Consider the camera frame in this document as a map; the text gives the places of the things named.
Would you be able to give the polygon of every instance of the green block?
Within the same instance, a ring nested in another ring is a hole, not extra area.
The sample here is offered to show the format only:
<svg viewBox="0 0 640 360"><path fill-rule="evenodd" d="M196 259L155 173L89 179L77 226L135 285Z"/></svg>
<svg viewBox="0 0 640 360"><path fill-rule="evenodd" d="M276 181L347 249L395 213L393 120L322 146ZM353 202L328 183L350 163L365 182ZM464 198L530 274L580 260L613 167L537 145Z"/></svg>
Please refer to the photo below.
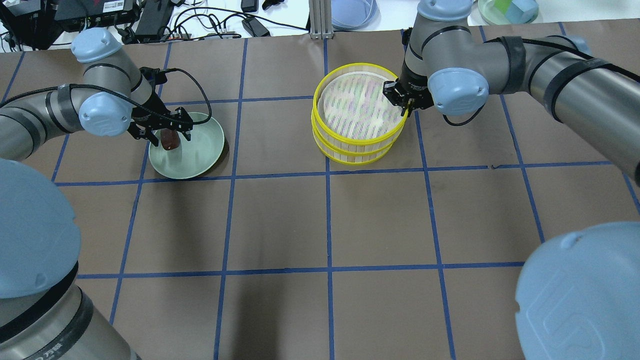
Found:
<svg viewBox="0 0 640 360"><path fill-rule="evenodd" d="M500 10L501 13L507 13L512 0L495 0L493 7Z"/></svg>

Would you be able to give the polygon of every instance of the white label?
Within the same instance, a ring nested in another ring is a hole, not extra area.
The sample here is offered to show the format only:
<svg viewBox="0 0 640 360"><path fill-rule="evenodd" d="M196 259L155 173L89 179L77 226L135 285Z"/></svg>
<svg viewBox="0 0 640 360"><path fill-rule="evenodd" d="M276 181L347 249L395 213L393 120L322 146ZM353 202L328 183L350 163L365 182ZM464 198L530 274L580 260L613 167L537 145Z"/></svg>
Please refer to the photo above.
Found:
<svg viewBox="0 0 640 360"><path fill-rule="evenodd" d="M119 12L122 9L124 9L124 0L108 1L104 3L102 12L103 13Z"/></svg>

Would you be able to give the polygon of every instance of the basket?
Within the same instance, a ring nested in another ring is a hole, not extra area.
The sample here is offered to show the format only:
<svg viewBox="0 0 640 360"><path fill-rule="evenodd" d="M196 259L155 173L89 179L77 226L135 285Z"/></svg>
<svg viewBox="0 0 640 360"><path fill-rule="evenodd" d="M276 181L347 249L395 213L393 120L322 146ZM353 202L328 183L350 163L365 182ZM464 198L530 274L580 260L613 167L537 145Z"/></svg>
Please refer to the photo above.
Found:
<svg viewBox="0 0 640 360"><path fill-rule="evenodd" d="M311 113L314 139L324 155L342 164L365 165L389 151L408 116L382 95L384 81L395 79L393 72L370 63L341 66L324 77ZM362 101L369 102L362 106Z"/></svg>

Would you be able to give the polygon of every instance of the gray robot arm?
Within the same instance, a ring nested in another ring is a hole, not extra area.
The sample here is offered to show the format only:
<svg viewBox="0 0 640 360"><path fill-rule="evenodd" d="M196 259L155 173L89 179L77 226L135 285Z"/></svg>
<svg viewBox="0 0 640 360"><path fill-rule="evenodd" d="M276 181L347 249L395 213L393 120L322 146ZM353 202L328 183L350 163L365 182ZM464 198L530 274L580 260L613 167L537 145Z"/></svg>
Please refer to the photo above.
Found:
<svg viewBox="0 0 640 360"><path fill-rule="evenodd" d="M142 75L108 31L83 31L72 43L72 51L84 65L84 85L66 84L8 99L0 107L0 158L23 160L51 138L80 130L99 136L128 131L156 146L159 142L152 132L156 129L178 130L189 139L189 115L182 108L175 113L166 108L154 91L155 81L152 84Z"/></svg>
<svg viewBox="0 0 640 360"><path fill-rule="evenodd" d="M409 110L444 115L477 111L489 94L528 92L640 185L640 84L637 76L580 48L570 37L477 44L466 25L471 0L421 1L403 69L385 95Z"/></svg>

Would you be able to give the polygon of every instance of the yellow rim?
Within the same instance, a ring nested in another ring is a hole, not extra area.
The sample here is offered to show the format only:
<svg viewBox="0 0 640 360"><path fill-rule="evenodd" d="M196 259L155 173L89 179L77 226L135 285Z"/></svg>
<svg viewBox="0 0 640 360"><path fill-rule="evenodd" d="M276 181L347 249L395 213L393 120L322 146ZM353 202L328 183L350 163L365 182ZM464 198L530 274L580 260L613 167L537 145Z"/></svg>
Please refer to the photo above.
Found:
<svg viewBox="0 0 640 360"><path fill-rule="evenodd" d="M346 155L346 156L368 156L368 155L377 154L380 151L383 151L383 150L391 147L391 145L393 145L394 142L396 142L396 140L397 140L397 138L395 138L392 142L386 144L385 146L383 146L383 147L381 147L381 148L379 148L377 150L367 151L367 152L354 152L354 151L348 151L348 150L344 150L344 149L339 149L335 145L332 145L329 141L327 141L327 139L325 139L324 136L322 136L322 134L318 130L318 128L316 126L316 120L314 120L314 119L311 119L311 128L313 129L314 134L318 137L318 139L320 139L320 141L323 143L324 146L327 146L329 149L331 149L331 150L333 150L335 152L338 152L341 155Z"/></svg>
<svg viewBox="0 0 640 360"><path fill-rule="evenodd" d="M322 148L322 146L320 146L320 144L318 143L318 138L314 136L314 140L316 141L316 145L318 146L318 149L320 150L320 152L322 152L327 158L330 158L331 160L343 164L343 165L367 165L367 164L371 164L372 162L378 161L380 160L384 155L386 155L389 152L389 149L387 149L387 151L385 151L384 153L380 154L380 156L378 156L377 158L373 159L373 160L368 160L362 163L349 163L347 161L342 161L342 160L338 160L336 158L334 158L333 156L329 155L326 151L324 151L324 149Z"/></svg>
<svg viewBox="0 0 640 360"><path fill-rule="evenodd" d="M327 74L327 76L325 76L322 81L320 81L320 84L318 84L317 88L316 88L316 92L314 92L314 105L313 105L313 110L312 110L312 114L313 117L316 117L316 119L318 119L318 124L320 124L320 127L327 133L329 134L331 137L340 140L344 143L350 144L350 145L374 145L378 142L382 142L385 141L386 139L390 138L391 136L393 136L399 129L401 129L404 126L404 122L408 116L408 111L404 112L404 115L402 116L402 119L400 120L400 122L398 123L398 125L393 128L393 130L389 131L388 133L384 134L383 136L377 137L377 138L373 138L373 139L369 139L369 140L355 140L355 139L350 139L350 138L346 138L338 133L336 133L335 131L331 130L322 120L322 118L320 117L320 114L318 112L318 108L317 108L317 104L318 104L318 98L319 98L319 94L320 94L320 89L324 88L324 84L333 80L333 77L336 73L342 72L344 69L349 68L349 67L373 67L375 69L378 70L382 70L383 72L385 72L386 74L388 74L391 79L389 80L394 80L397 78L397 76L383 68L382 66L379 65L375 65L375 64L370 64L370 63L352 63L352 64L347 64L347 65L343 65L333 71L331 71L329 74Z"/></svg>

